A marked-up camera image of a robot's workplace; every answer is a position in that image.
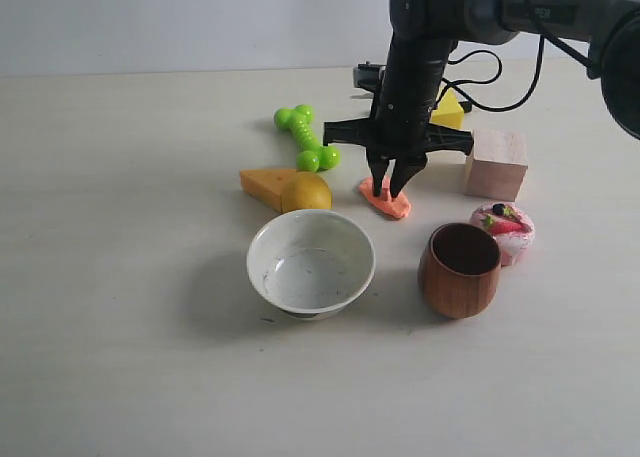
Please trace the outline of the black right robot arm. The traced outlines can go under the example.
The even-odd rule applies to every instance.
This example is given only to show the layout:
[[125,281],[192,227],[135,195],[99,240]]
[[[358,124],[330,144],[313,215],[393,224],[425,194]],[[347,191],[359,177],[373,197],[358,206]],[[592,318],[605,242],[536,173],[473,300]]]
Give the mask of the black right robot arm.
[[369,115],[328,122],[323,133],[325,144],[365,149],[374,195],[397,196],[431,152],[471,151],[469,133],[430,121],[461,42],[502,45],[526,32],[567,54],[587,43],[575,59],[600,81],[615,122],[639,132],[639,0],[389,0],[389,15],[386,62],[353,71],[355,85],[373,95]]

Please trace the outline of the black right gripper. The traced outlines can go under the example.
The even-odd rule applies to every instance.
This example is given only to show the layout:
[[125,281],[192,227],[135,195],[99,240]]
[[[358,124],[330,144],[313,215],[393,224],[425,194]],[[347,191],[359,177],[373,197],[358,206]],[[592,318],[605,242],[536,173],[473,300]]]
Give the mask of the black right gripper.
[[324,145],[351,145],[365,150],[371,171],[372,194],[379,197],[389,163],[394,161],[390,195],[397,198],[405,185],[426,166],[429,153],[460,152],[468,156],[474,145],[472,133],[430,122],[431,113],[449,90],[440,84],[431,97],[409,101],[406,91],[390,97],[380,91],[363,117],[323,124]]

